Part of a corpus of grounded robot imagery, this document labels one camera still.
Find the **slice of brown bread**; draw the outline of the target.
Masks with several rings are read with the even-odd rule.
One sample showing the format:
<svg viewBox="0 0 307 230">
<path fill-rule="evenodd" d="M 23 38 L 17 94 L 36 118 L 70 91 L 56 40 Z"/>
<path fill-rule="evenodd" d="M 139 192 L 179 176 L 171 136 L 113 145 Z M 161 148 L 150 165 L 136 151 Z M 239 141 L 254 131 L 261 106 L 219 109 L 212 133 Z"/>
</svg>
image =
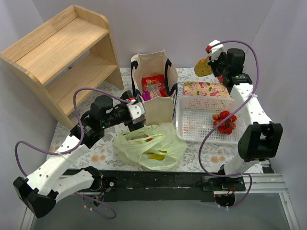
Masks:
<svg viewBox="0 0 307 230">
<path fill-rule="evenodd" d="M 208 64 L 209 57 L 210 56 L 207 56 L 205 59 L 201 59 L 197 62 L 197 64 L 194 67 L 194 72 L 195 72 L 196 76 L 204 77 L 204 76 L 208 76 L 210 74 L 213 74 L 211 66 Z"/>
</svg>

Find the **purple snack packet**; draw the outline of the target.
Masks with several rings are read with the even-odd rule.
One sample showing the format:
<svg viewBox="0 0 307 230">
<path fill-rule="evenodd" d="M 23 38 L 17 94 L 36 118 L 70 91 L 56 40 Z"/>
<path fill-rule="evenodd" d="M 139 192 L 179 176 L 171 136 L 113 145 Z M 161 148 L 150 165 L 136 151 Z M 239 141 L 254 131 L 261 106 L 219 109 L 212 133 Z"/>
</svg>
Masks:
<svg viewBox="0 0 307 230">
<path fill-rule="evenodd" d="M 144 101 L 148 101 L 151 99 L 150 93 L 148 91 L 145 91 L 142 93 L 142 98 Z"/>
</svg>

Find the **light green plastic bag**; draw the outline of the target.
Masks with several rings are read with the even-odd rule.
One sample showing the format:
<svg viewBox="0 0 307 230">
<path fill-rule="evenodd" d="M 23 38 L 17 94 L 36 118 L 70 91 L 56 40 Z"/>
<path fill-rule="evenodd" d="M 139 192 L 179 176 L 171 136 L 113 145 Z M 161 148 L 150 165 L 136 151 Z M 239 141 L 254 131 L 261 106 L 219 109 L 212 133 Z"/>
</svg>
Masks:
<svg viewBox="0 0 307 230">
<path fill-rule="evenodd" d="M 171 170 L 182 161 L 186 149 L 185 141 L 177 137 L 171 123 L 144 126 L 121 133 L 113 141 L 114 153 L 123 163 L 153 171 Z M 167 151 L 163 161 L 149 159 L 147 151 L 159 154 L 159 150 Z"/>
</svg>

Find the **beige canvas tote bag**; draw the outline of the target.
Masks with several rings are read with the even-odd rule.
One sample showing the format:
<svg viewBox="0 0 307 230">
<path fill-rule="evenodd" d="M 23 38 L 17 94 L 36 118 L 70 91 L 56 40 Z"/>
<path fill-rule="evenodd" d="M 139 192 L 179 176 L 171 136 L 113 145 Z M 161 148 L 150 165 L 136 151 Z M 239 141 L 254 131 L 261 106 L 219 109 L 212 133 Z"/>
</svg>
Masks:
<svg viewBox="0 0 307 230">
<path fill-rule="evenodd" d="M 171 122 L 178 93 L 176 68 L 165 51 L 136 54 L 131 58 L 131 83 L 135 96 L 140 96 L 146 124 Z"/>
</svg>

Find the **yellow bell pepper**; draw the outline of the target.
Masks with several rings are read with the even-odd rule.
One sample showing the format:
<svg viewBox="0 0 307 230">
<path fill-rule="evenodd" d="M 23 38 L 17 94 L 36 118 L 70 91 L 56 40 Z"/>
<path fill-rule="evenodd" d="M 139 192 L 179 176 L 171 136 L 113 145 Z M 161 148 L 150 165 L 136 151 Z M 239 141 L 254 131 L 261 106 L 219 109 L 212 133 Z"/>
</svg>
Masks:
<svg viewBox="0 0 307 230">
<path fill-rule="evenodd" d="M 146 153 L 149 154 L 149 159 L 151 160 L 157 160 L 157 161 L 163 161 L 165 159 L 165 155 L 167 154 L 167 151 L 159 150 L 158 153 L 154 153 L 152 151 L 147 151 Z"/>
</svg>

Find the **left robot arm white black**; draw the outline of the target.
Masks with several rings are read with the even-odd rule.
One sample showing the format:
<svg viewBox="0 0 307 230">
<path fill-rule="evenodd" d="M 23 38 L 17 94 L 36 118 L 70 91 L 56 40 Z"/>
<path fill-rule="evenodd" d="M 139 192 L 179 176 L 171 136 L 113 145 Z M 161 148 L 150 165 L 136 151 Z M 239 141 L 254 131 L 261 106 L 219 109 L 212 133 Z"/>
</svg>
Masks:
<svg viewBox="0 0 307 230">
<path fill-rule="evenodd" d="M 60 148 L 51 153 L 37 170 L 24 177 L 17 177 L 13 186 L 18 197 L 37 217 L 46 216 L 63 198 L 81 190 L 98 192 L 97 204 L 116 183 L 114 177 L 105 178 L 93 166 L 81 168 L 66 178 L 62 175 L 72 164 L 105 135 L 105 129 L 124 124 L 130 131 L 144 126 L 145 109 L 141 99 L 126 91 L 121 97 L 101 92 L 83 115 L 77 114 L 78 123 L 70 131 Z"/>
</svg>

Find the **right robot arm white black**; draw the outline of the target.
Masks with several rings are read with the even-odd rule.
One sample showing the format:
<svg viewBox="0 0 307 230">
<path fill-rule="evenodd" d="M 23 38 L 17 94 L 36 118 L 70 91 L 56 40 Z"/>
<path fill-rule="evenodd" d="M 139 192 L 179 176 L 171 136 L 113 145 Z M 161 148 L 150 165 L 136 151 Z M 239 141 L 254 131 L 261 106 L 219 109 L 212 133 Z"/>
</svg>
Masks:
<svg viewBox="0 0 307 230">
<path fill-rule="evenodd" d="M 243 72 L 245 52 L 231 48 L 224 51 L 223 45 L 207 47 L 211 53 L 209 65 L 216 77 L 222 76 L 223 84 L 237 105 L 241 105 L 239 114 L 244 120 L 246 130 L 238 141 L 238 153 L 221 167 L 223 175 L 217 178 L 218 187 L 230 189 L 235 180 L 250 167 L 276 156 L 283 127 L 274 123 L 264 112 L 256 95 L 256 85 L 250 76 Z"/>
</svg>

